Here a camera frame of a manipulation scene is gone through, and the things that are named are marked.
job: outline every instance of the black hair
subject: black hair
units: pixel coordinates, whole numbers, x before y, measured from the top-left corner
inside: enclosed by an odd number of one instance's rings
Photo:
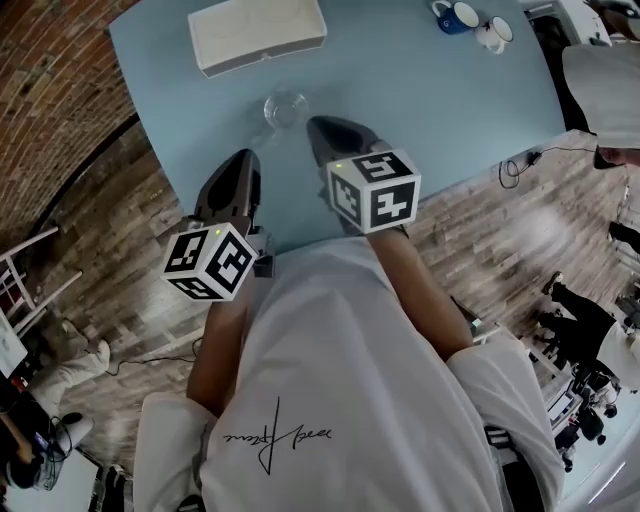
[[[604,415],[607,418],[615,418],[618,415],[618,408],[616,404],[609,404],[604,410]]]

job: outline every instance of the signature logo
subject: signature logo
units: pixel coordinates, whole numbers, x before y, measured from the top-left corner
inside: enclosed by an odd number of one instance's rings
[[[314,439],[314,438],[332,439],[331,429],[318,430],[317,432],[313,430],[305,431],[304,423],[294,428],[290,432],[287,432],[286,434],[282,434],[278,436],[277,427],[278,427],[279,412],[280,412],[280,397],[278,397],[278,400],[276,402],[276,411],[273,417],[273,423],[271,425],[270,434],[267,433],[267,429],[269,427],[267,425],[264,425],[264,428],[262,430],[262,435],[222,436],[222,438],[227,443],[230,443],[231,441],[241,441],[243,443],[247,443],[250,446],[265,445],[258,452],[258,462],[260,462],[260,465],[265,470],[267,475],[271,475],[271,466],[273,463],[274,448],[276,443],[280,443],[281,441],[288,439],[291,442],[290,448],[292,450],[295,450],[300,443],[302,443],[303,441],[307,441],[309,439]]]

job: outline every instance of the mug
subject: mug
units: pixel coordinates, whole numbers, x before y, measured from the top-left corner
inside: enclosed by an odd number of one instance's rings
[[[494,16],[475,30],[478,42],[496,55],[504,51],[507,43],[513,41],[513,31],[509,24],[499,16]]]
[[[440,5],[445,6],[446,9],[440,11],[438,9]],[[460,34],[480,24],[476,11],[464,2],[455,2],[451,5],[447,0],[436,0],[431,4],[431,8],[438,17],[438,26],[447,34]]]

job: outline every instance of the light strip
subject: light strip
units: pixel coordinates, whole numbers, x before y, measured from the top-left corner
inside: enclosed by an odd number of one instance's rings
[[[611,475],[611,478],[609,478],[609,480],[606,481],[606,483],[600,488],[600,490],[595,494],[595,496],[589,500],[589,505],[591,505],[591,503],[593,503],[596,500],[596,498],[602,494],[602,491],[604,491],[607,488],[607,485],[609,485],[611,483],[611,481],[616,476],[618,476],[618,473],[620,473],[620,471],[622,471],[622,468],[625,467],[626,464],[627,464],[626,460],[622,464],[620,464],[620,467],[618,469],[616,469],[616,471],[615,471],[615,473],[613,473],[613,475]]]

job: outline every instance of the black cable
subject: black cable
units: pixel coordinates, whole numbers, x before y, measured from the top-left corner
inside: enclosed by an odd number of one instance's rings
[[[196,351],[196,343],[198,343],[199,341],[202,341],[202,338],[198,338],[197,340],[195,340],[192,344],[191,344],[191,352],[193,353],[194,357],[198,357],[198,352]],[[107,373],[108,375],[111,375],[112,377],[115,377],[116,375],[118,375],[120,373],[120,367],[123,364],[139,364],[139,365],[145,365],[145,364],[149,364],[149,363],[155,363],[156,361],[183,361],[185,363],[195,363],[195,360],[191,360],[191,359],[186,359],[187,356],[165,356],[165,357],[154,357],[152,359],[145,359],[144,361],[132,361],[132,360],[128,360],[125,359],[123,361],[119,361],[118,362],[118,366],[116,367],[116,371],[115,373],[112,373],[110,371],[107,371],[105,373]]]
[[[554,146],[552,148],[547,148],[547,149],[543,149],[542,151],[539,152],[533,152],[533,153],[529,153],[528,155],[528,159],[536,159],[535,162],[533,163],[529,163],[527,162],[527,164],[522,168],[519,169],[518,168],[518,164],[515,163],[514,160],[509,159],[509,160],[504,160],[502,162],[500,162],[500,165],[498,167],[498,180],[500,181],[500,186],[506,190],[510,190],[513,188],[516,188],[518,186],[518,184],[520,183],[520,176],[522,176],[522,174],[524,174],[524,172],[533,167],[534,165],[536,165],[537,161],[540,159],[540,157],[546,153],[547,151],[551,151],[553,149],[559,149],[561,151],[586,151],[587,153],[595,153],[596,151],[594,149],[586,149],[586,148],[560,148],[557,146]],[[515,182],[513,183],[513,185],[505,185],[504,180],[502,179],[502,174],[506,174],[509,178],[513,178],[515,179]]]

